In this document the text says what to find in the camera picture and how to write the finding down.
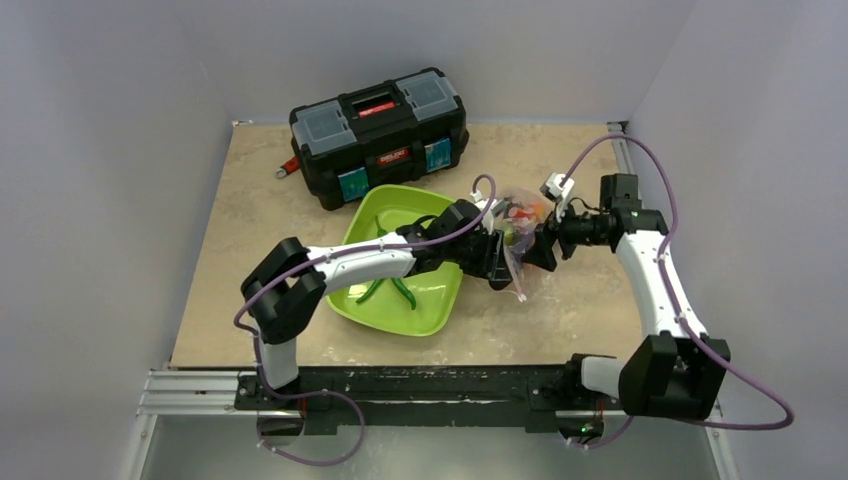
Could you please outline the green plastic tray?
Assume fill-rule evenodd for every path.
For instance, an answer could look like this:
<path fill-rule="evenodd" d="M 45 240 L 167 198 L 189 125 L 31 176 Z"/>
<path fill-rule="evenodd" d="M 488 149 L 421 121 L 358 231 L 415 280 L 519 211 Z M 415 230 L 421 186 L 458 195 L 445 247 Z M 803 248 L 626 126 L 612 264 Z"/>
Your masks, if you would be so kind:
<path fill-rule="evenodd" d="M 373 240 L 378 226 L 392 231 L 422 216 L 439 215 L 453 202 L 445 195 L 409 186 L 376 187 L 362 199 L 342 242 Z M 364 302 L 359 298 L 369 291 L 369 281 L 336 291 L 326 297 L 326 302 L 336 313 L 360 325 L 397 335 L 426 337 L 447 323 L 462 279 L 461 270 L 453 263 L 405 278 L 405 286 L 416 299 L 415 307 L 390 281 L 382 283 Z"/>

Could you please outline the clear zip top bag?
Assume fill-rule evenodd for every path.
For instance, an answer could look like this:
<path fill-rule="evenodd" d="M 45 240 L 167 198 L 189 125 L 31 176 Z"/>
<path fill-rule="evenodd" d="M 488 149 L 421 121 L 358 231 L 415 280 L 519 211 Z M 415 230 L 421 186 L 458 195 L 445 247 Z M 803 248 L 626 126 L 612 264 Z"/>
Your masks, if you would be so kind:
<path fill-rule="evenodd" d="M 503 232 L 503 250 L 506 267 L 512 278 L 509 289 L 524 303 L 533 288 L 539 284 L 538 267 L 526 266 L 522 257 L 535 243 L 535 228 L 544 223 L 551 212 L 551 204 L 538 192 L 507 186 L 499 193 L 493 208 L 494 227 Z"/>

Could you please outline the green fake apple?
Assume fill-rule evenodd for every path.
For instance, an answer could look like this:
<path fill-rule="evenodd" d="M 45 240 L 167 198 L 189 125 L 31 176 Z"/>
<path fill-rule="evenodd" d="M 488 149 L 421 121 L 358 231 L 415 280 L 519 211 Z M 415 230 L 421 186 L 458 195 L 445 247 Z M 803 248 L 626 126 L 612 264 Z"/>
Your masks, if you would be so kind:
<path fill-rule="evenodd" d="M 512 225 L 508 225 L 504 228 L 504 242 L 507 245 L 516 245 L 520 243 L 524 238 L 524 234 L 520 228 L 517 228 Z"/>

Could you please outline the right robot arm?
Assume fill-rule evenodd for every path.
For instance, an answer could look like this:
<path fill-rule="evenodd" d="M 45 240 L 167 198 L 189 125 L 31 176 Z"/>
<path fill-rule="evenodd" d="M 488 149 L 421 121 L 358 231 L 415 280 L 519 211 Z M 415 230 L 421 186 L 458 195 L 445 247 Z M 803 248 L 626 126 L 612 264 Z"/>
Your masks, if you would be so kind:
<path fill-rule="evenodd" d="M 643 207 L 638 178 L 632 174 L 601 178 L 595 212 L 575 212 L 574 185 L 553 173 L 541 186 L 554 209 L 535 228 L 534 244 L 523 260 L 552 271 L 556 247 L 563 259 L 580 246 L 609 248 L 629 278 L 645 337 L 627 361 L 573 355 L 573 373 L 561 381 L 564 399 L 584 407 L 604 394 L 631 416 L 706 419 L 724 380 L 721 364 L 729 361 L 730 349 L 726 341 L 710 337 L 691 310 L 673 265 L 662 213 Z"/>

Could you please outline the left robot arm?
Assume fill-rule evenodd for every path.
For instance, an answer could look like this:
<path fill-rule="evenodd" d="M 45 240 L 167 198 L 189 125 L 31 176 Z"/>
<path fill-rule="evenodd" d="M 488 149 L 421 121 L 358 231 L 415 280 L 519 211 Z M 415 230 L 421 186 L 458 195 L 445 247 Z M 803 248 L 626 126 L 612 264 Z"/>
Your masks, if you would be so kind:
<path fill-rule="evenodd" d="M 306 247 L 295 238 L 276 245 L 240 286 L 254 326 L 259 395 L 272 408 L 297 399 L 296 339 L 321 300 L 336 291 L 383 278 L 405 278 L 453 263 L 492 279 L 503 262 L 493 209 L 500 200 L 458 200 L 440 215 L 424 217 L 375 239 L 339 247 Z"/>

